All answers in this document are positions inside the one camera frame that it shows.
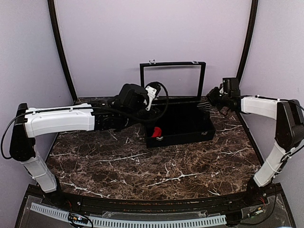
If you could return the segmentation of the striped black white sock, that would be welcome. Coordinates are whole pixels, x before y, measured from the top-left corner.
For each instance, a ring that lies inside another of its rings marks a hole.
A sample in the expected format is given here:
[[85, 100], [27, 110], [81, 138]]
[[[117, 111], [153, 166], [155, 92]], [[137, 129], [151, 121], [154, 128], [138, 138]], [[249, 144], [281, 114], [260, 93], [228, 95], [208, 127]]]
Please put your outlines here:
[[199, 103], [197, 108], [203, 112], [210, 112], [210, 103], [208, 101]]

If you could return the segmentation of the black display box glass lid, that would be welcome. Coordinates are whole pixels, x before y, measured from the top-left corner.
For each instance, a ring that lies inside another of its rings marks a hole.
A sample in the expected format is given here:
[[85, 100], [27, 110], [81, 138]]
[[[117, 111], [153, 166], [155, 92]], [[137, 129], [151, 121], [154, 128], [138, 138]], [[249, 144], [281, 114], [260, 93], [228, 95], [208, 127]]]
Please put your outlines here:
[[[215, 127], [210, 119], [210, 112], [197, 108], [201, 102], [205, 76], [205, 62], [152, 62], [140, 64], [141, 85], [145, 85], [145, 68], [173, 68], [199, 66], [199, 81], [196, 96], [180, 96], [169, 98], [168, 108], [160, 119], [144, 127], [147, 148], [164, 147], [186, 143], [210, 141], [215, 135]], [[161, 137], [152, 138], [155, 127], [162, 130]]]

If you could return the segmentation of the red Santa Christmas sock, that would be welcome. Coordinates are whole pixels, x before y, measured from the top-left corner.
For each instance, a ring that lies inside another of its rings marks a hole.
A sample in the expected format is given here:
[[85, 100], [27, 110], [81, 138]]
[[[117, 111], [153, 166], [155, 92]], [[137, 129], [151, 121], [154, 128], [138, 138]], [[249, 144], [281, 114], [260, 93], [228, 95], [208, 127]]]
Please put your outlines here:
[[157, 138], [162, 136], [162, 130], [160, 127], [155, 127], [153, 130], [152, 138]]

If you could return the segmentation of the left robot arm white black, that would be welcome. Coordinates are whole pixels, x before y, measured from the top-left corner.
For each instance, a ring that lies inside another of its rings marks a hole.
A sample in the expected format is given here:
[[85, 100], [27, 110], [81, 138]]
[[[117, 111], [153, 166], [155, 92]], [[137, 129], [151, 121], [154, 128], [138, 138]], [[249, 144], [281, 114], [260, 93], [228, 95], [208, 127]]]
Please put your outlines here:
[[139, 105], [137, 108], [114, 106], [113, 103], [83, 103], [56, 108], [29, 108], [19, 105], [16, 117], [9, 123], [12, 135], [7, 159], [19, 161], [31, 177], [48, 194], [57, 207], [67, 203], [60, 184], [36, 150], [35, 138], [50, 133], [72, 131], [120, 131], [136, 123], [150, 123], [159, 118], [160, 111]]

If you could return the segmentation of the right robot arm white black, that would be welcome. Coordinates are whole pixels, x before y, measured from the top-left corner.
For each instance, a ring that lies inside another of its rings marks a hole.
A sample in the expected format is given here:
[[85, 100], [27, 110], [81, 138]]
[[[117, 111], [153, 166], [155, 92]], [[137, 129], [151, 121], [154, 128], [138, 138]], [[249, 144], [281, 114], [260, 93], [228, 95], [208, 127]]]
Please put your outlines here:
[[256, 114], [276, 121], [274, 146], [253, 177], [258, 187], [268, 185], [287, 161], [303, 149], [300, 144], [304, 140], [304, 108], [298, 100], [241, 96], [239, 89], [225, 91], [218, 87], [207, 94], [207, 99], [219, 110], [228, 107], [232, 111]]

